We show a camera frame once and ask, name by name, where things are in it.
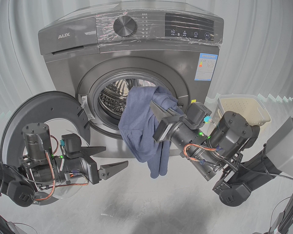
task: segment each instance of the qr code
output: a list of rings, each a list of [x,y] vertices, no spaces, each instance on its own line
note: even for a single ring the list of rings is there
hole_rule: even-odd
[[[215,66],[216,61],[208,60],[207,61],[207,68],[213,68]]]

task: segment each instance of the clothing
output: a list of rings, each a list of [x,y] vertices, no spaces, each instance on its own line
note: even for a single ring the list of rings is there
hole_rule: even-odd
[[[128,93],[126,107],[122,113],[119,129],[123,140],[139,162],[147,162],[151,177],[167,173],[170,141],[157,143],[153,134],[159,122],[150,109],[150,101],[163,107],[183,112],[177,106],[177,99],[161,86],[133,87]]]

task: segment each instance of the laundry basket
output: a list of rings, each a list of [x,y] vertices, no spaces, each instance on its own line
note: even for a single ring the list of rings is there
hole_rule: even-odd
[[[241,114],[250,125],[260,126],[260,131],[263,131],[272,122],[270,114],[257,96],[245,94],[221,95],[218,98],[218,106],[213,116],[214,123],[210,124],[207,132],[208,135],[218,125],[226,111],[234,111]]]

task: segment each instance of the curtain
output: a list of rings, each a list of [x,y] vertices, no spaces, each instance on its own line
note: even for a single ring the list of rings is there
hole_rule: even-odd
[[[102,0],[0,0],[0,134],[13,111],[55,90],[38,31]],[[223,44],[208,92],[293,97],[292,0],[186,0],[224,19]]]

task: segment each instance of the gray floor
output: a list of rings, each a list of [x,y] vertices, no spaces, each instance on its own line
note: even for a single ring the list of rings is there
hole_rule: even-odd
[[[272,123],[256,144],[244,151],[249,160],[263,143],[293,115],[292,101],[262,99]],[[206,103],[215,110],[215,103]],[[98,165],[117,159],[97,159]],[[0,214],[8,221],[33,226],[41,233],[264,233],[270,226],[275,205],[293,192],[293,182],[283,178],[254,191],[239,207],[223,205],[211,190],[220,174],[205,179],[186,159],[170,157],[168,173],[151,179],[146,164],[129,160],[127,169],[98,185],[83,187],[71,198],[48,206],[20,208],[0,198]],[[273,220],[287,202],[275,210]],[[28,233],[30,228],[23,228]]]

